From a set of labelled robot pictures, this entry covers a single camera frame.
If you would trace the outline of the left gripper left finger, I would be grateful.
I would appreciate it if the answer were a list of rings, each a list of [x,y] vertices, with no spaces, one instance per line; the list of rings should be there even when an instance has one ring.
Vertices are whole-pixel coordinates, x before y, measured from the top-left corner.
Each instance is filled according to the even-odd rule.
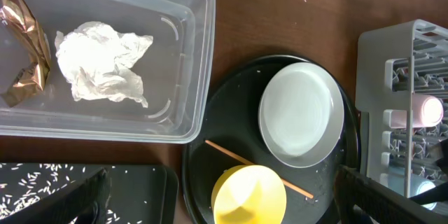
[[[101,167],[88,177],[1,220],[1,224],[105,223],[110,198],[109,170]]]

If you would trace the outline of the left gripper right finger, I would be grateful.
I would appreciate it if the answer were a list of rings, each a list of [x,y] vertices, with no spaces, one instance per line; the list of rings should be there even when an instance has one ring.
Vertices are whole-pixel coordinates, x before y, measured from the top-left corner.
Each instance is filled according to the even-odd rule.
[[[340,165],[335,175],[334,199],[342,223],[439,223],[447,217],[424,207],[447,201],[447,184],[411,198],[404,197],[355,169]]]

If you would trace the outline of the blue cup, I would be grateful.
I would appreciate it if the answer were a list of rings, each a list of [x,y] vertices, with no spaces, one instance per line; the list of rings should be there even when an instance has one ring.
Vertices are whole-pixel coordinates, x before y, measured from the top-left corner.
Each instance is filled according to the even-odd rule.
[[[383,173],[380,175],[380,183],[391,189],[392,191],[404,195],[404,180],[405,180],[405,169],[398,167],[390,167],[388,173]],[[435,184],[416,174],[411,174],[410,180],[410,197],[420,195],[428,190],[435,187]]]

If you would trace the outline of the food scraps and rice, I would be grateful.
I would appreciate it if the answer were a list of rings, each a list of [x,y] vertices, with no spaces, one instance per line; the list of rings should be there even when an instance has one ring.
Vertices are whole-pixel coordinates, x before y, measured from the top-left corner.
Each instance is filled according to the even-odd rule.
[[[100,164],[1,163],[1,218],[5,219],[84,179]],[[144,196],[138,196],[129,167],[105,165],[111,176],[111,196],[106,223],[145,223],[148,217]]]

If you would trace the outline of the pink cup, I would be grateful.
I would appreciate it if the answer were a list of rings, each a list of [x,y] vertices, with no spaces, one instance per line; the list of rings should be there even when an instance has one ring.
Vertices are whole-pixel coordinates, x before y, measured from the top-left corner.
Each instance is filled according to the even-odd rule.
[[[426,94],[414,94],[412,97],[412,127],[434,127],[444,116],[442,102],[437,97]],[[386,109],[383,113],[383,123],[391,129],[407,127],[407,111]]]

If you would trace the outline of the wooden chopstick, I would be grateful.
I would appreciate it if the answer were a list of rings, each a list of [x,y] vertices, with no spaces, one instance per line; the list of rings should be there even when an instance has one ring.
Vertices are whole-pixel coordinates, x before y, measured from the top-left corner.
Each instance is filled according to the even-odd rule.
[[[214,143],[214,142],[212,142],[210,140],[205,140],[204,142],[207,145],[215,148],[216,150],[226,154],[227,156],[229,156],[229,157],[231,157],[231,158],[233,158],[233,159],[235,159],[235,160],[237,160],[237,161],[239,161],[239,162],[241,162],[241,163],[243,163],[245,165],[255,165],[255,163],[253,163],[253,162],[251,162],[251,161],[249,161],[249,160],[247,160],[247,159],[245,159],[245,158],[243,158],[243,157],[241,157],[241,156],[239,156],[239,155],[229,151],[228,149],[226,149],[224,147],[219,146],[218,144],[216,144],[216,143]],[[297,193],[300,193],[301,195],[303,195],[303,196],[305,196],[305,197],[307,197],[309,199],[314,199],[314,196],[310,192],[307,192],[306,190],[304,190],[304,189],[302,189],[302,188],[300,188],[300,187],[290,183],[289,181],[287,181],[287,180],[285,180],[283,178],[281,180],[282,180],[283,184],[286,187],[294,190]]]

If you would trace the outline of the yellow bowl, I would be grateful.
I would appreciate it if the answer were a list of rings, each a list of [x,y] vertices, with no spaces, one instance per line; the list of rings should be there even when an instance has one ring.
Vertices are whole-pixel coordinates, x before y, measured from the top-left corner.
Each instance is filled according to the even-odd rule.
[[[216,224],[280,224],[286,212],[286,189],[272,169],[238,165],[223,172],[211,193]]]

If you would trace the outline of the white napkin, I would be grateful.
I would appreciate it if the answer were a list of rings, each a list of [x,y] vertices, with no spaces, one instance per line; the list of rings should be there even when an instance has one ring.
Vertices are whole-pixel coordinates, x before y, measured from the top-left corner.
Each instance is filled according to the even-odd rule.
[[[152,44],[151,35],[120,33],[103,22],[85,22],[68,34],[56,32],[55,56],[74,101],[131,99],[147,108],[142,77],[132,67]]]

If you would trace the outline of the gold foil wrapper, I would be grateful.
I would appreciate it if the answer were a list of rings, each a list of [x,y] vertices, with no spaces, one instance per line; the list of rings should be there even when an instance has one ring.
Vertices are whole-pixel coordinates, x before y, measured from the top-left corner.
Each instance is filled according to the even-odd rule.
[[[25,0],[1,0],[1,23],[24,50],[14,52],[13,56],[16,59],[24,56],[25,66],[1,93],[7,106],[14,107],[44,91],[51,67],[50,49],[41,25]]]

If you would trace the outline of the grey dishwasher rack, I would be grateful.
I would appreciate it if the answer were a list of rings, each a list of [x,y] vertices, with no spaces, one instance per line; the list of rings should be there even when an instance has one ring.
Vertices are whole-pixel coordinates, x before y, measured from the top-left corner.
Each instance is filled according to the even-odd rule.
[[[442,121],[412,127],[412,97],[441,100]],[[404,195],[410,197],[411,174],[447,183],[447,29],[414,20],[364,32],[358,40],[356,108],[360,111],[362,174],[380,183],[390,167],[405,169]],[[383,123],[386,109],[406,110],[407,127]]]

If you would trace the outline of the clear plastic waste bin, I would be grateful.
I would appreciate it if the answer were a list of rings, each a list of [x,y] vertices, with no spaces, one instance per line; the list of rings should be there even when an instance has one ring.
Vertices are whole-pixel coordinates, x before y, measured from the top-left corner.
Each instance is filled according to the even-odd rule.
[[[99,21],[117,32],[150,35],[133,66],[147,107],[131,99],[75,101],[56,62],[43,93],[1,105],[1,133],[184,144],[199,133],[214,49],[216,0],[24,0],[53,43],[58,32]]]

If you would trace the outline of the black rectangular tray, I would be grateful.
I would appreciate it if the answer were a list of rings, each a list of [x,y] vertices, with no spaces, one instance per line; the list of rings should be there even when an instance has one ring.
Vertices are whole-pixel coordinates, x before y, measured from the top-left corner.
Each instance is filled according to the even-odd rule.
[[[172,223],[179,187],[176,174],[162,165],[117,165],[133,171],[135,192],[148,203],[145,223]]]

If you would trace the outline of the grey round plate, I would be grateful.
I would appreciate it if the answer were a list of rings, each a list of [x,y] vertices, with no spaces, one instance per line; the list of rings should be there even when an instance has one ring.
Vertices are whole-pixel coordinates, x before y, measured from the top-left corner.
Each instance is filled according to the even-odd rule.
[[[281,163],[317,165],[332,153],[344,126],[344,101],[335,79],[309,62],[289,64],[266,85],[258,109],[262,140]]]

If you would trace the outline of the round black serving tray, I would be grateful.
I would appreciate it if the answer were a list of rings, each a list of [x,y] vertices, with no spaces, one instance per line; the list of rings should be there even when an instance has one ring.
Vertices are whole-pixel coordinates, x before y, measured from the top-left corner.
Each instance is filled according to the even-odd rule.
[[[358,168],[361,145],[358,116],[345,91],[344,127],[332,153],[322,162],[304,169],[278,161],[267,149],[258,126],[258,107],[270,79],[289,64],[302,62],[292,55],[259,57],[239,67],[215,87],[206,103],[202,129],[183,151],[182,187],[186,208],[194,223],[212,223],[211,194],[226,169],[239,161],[208,145],[207,141],[239,156],[273,169],[281,178],[313,195],[309,199],[287,188],[284,223],[338,223],[333,181],[340,165]]]

